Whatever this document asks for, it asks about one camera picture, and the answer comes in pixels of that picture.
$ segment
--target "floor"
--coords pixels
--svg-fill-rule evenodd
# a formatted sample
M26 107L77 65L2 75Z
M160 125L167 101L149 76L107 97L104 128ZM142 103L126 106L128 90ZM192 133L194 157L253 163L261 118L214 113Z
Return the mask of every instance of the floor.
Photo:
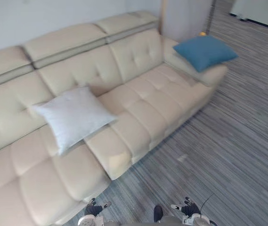
M211 35L240 56L212 101L99 196L123 223L152 222L153 208L191 197L219 226L268 225L268 28L229 16L219 0ZM65 226L77 225L79 213Z

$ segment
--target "tufted cushion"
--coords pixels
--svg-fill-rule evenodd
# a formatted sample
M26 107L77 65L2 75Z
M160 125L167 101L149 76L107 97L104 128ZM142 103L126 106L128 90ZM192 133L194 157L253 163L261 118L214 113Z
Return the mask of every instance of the tufted cushion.
M161 38L156 29L134 34L109 44L123 82L127 82L163 62Z
M33 104L49 101L53 95L37 72L0 85L0 149L45 125Z
M52 224L109 185L84 143L56 152L48 125L0 150L0 226Z
M107 45L41 68L39 73L55 96L85 85L99 96L122 84L117 64Z
M206 104L213 91L162 64L101 95L118 120L85 141L116 179Z

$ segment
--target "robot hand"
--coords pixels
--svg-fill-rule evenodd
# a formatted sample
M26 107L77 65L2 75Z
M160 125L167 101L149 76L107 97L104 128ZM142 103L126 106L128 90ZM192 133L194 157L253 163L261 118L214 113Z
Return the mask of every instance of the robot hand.
M194 213L200 214L199 208L189 197L185 197L184 203L186 204L186 206L178 206L176 204L172 204L171 208L175 210L180 210L188 217L191 217Z
M95 217L102 211L104 210L105 208L108 208L109 206L111 206L111 202L107 202L101 206L96 206L95 205L96 202L95 202L95 198L92 198L89 203L87 204L87 207L84 211L84 215L94 215Z

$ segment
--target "sofa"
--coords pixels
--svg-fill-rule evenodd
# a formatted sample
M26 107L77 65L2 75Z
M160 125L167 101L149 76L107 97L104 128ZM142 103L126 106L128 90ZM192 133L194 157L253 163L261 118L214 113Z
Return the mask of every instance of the sofa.
M198 73L146 11L0 50L0 226L62 225L208 103L227 72ZM89 85L117 120L64 156L33 105Z

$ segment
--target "cable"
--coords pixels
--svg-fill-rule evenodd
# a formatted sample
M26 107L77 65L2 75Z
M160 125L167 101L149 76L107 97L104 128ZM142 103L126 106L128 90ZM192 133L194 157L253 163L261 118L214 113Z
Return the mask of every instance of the cable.
M210 224L213 224L214 226L218 226L214 221L210 220Z
M205 205L205 203L211 198L211 196L209 196L209 198L206 199L206 201L203 203L203 205L202 205L202 207L201 207L201 209L200 209L200 217L201 217L201 218L202 218L202 215L201 215L202 208L203 208L203 206Z

